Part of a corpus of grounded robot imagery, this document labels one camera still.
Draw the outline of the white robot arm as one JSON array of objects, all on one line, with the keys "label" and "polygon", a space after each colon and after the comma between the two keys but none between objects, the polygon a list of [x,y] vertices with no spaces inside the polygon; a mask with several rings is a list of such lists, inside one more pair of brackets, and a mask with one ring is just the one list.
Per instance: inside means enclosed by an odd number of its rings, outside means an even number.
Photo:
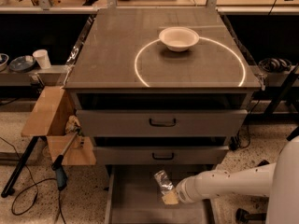
[{"label": "white robot arm", "polygon": [[299,224],[299,137],[286,144],[274,163],[236,173],[212,170],[189,176],[168,187],[163,201],[197,203],[226,194],[267,197],[265,224]]}]

